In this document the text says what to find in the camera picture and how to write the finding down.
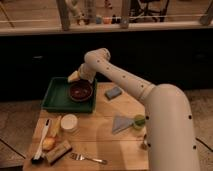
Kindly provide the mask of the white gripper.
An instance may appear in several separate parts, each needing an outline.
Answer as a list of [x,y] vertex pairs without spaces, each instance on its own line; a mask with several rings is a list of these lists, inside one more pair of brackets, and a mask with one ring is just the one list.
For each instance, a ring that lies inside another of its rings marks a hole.
[[96,71],[91,69],[86,63],[80,65],[80,67],[68,76],[68,82],[79,81],[80,79],[87,80],[89,83],[94,81]]

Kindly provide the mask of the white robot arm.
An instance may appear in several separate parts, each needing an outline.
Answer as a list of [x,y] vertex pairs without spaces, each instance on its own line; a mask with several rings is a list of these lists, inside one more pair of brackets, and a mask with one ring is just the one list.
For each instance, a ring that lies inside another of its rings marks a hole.
[[193,115],[185,93],[172,84],[155,85],[110,63],[110,52],[87,52],[69,82],[93,81],[101,73],[144,105],[150,171],[200,171]]

